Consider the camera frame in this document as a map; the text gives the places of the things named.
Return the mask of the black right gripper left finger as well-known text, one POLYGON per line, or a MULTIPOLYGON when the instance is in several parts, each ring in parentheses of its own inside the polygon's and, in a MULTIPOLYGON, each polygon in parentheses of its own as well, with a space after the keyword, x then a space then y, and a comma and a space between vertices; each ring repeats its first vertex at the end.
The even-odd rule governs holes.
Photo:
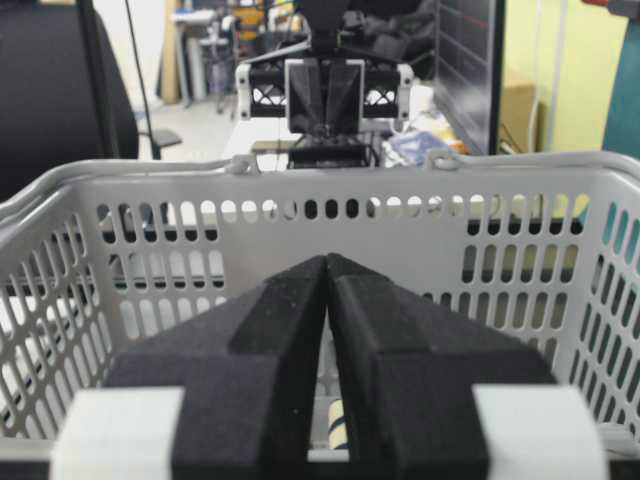
POLYGON ((53 479, 295 479, 306 471, 326 260, 121 352, 76 394, 53 479))

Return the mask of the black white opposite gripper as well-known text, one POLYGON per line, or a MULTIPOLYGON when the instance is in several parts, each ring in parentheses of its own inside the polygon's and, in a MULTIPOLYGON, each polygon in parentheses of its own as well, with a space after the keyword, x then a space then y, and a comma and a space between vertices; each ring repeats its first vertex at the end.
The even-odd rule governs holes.
POLYGON ((408 118, 413 70, 363 48, 306 40, 242 61, 235 80, 244 120, 284 118, 291 133, 355 134, 369 119, 408 118))

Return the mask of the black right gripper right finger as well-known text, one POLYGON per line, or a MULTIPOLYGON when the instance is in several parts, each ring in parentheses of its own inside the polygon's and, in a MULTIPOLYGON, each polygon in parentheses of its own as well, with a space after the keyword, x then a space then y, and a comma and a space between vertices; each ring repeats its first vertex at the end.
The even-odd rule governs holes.
POLYGON ((607 479, 581 394, 522 341, 327 258, 353 459, 395 479, 607 479))

